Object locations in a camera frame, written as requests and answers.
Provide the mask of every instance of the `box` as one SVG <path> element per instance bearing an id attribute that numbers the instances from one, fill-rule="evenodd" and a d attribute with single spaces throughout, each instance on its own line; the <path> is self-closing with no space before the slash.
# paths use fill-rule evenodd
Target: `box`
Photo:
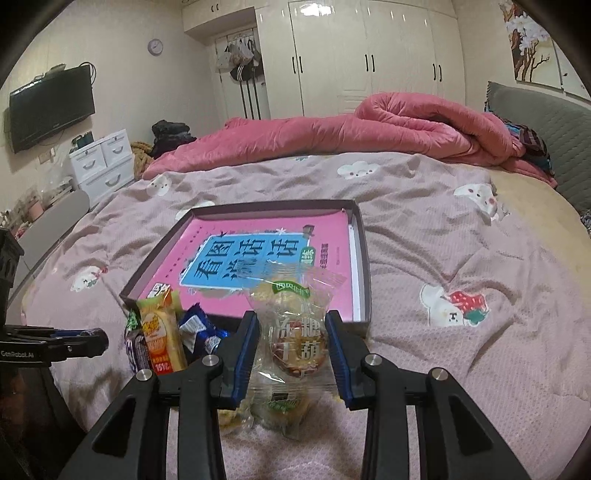
<path id="1" fill-rule="evenodd" d="M 304 262 L 347 278 L 329 309 L 365 336 L 371 319 L 369 260 L 353 200 L 287 200 L 190 210 L 150 252 L 121 298 L 135 301 L 179 290 L 183 309 L 199 302 L 213 316 L 239 322 L 250 310 L 236 278 L 236 260 Z"/>

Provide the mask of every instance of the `drawer handle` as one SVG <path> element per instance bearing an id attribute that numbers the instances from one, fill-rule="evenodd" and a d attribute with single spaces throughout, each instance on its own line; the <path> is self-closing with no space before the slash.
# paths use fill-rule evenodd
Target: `drawer handle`
<path id="1" fill-rule="evenodd" d="M 120 179 L 121 179 L 121 173 L 119 175 L 117 175 L 117 178 L 107 180 L 105 182 L 105 185 L 107 185 L 108 187 L 114 187 L 115 185 L 117 185 L 119 183 Z"/>

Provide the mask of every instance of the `wall-mounted tv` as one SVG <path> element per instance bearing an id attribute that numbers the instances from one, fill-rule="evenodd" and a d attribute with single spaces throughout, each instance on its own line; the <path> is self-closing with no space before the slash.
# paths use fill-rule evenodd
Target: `wall-mounted tv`
<path id="1" fill-rule="evenodd" d="M 93 113 L 89 65 L 35 80 L 10 94 L 12 149 L 31 148 Z"/>

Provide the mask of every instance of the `pink book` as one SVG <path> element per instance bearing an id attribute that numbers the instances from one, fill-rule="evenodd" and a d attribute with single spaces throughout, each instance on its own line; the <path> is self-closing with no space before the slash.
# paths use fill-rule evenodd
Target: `pink book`
<path id="1" fill-rule="evenodd" d="M 242 317 L 251 310 L 237 268 L 261 259 L 303 262 L 343 275 L 329 309 L 353 321 L 349 222 L 345 211 L 307 217 L 235 220 L 193 219 L 140 298 L 168 286 L 180 291 L 183 309 L 199 302 L 206 313 Z"/>

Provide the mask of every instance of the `blue snack wrapper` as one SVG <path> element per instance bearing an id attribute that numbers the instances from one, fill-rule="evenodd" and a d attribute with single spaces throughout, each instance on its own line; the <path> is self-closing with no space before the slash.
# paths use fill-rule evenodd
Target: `blue snack wrapper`
<path id="1" fill-rule="evenodd" d="M 183 345 L 191 352 L 192 360 L 203 355 L 213 355 L 222 338 L 230 335 L 217 328 L 198 303 L 187 310 L 178 329 Z"/>

